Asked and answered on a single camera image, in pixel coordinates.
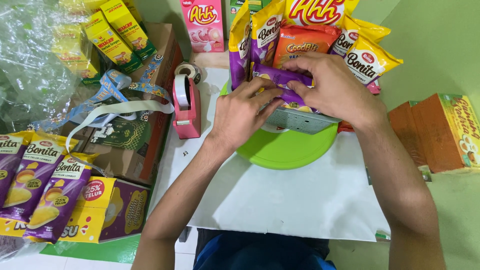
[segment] hand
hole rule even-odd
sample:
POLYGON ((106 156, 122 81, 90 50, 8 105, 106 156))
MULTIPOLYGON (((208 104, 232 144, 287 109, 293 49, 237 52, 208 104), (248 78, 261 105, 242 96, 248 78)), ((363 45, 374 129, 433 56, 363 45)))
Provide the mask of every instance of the hand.
POLYGON ((219 96, 216 100, 213 128, 207 139, 214 140, 218 147, 226 147, 233 154, 257 131, 283 103, 274 99, 265 108, 260 108, 271 99, 282 94, 282 90, 268 79, 255 77, 250 82, 243 82, 229 95, 219 96), (265 91, 255 95, 260 88, 265 91))
POLYGON ((373 123, 386 119, 385 105, 355 78, 340 56, 307 52, 283 63, 283 67, 300 73, 308 71, 313 75, 314 88, 298 81, 287 84, 305 105, 346 120, 358 128, 369 128, 373 123))

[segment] blue shirt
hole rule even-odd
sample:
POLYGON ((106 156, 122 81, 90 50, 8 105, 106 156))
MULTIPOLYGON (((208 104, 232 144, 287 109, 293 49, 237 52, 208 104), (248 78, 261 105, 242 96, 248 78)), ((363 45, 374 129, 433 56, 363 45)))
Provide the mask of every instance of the blue shirt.
POLYGON ((299 239, 279 234, 223 233, 199 253, 193 270, 335 270, 299 239))

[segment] pink tape dispenser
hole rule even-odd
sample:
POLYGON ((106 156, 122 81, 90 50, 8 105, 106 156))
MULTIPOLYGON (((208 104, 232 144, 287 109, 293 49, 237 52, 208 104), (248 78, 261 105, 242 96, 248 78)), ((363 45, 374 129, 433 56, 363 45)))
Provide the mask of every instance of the pink tape dispenser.
POLYGON ((180 139, 198 138, 201 135, 200 92, 193 80, 185 74, 175 76, 173 81, 175 119, 173 127, 180 139))

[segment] white table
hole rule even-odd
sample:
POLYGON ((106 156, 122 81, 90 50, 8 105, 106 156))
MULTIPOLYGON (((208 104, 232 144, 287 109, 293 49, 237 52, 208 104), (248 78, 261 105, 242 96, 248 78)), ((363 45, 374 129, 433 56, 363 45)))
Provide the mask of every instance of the white table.
MULTIPOLYGON (((202 136, 180 140, 170 128, 150 211, 212 128, 216 99, 229 71, 206 71, 198 85, 202 136)), ((377 230, 390 233, 368 185, 357 137, 345 132, 321 158, 299 169, 265 169, 232 155, 213 178, 188 226, 363 241, 375 241, 377 230)))

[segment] green round base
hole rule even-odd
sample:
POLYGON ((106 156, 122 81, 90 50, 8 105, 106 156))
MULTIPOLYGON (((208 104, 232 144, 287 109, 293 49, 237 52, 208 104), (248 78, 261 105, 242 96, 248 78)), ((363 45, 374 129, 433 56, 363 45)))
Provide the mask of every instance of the green round base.
MULTIPOLYGON (((220 95, 227 94, 227 84, 220 95)), ((317 134, 296 131, 271 133, 259 129, 237 153, 252 164, 273 170, 291 170, 308 165, 332 146, 338 124, 334 123, 317 134)))

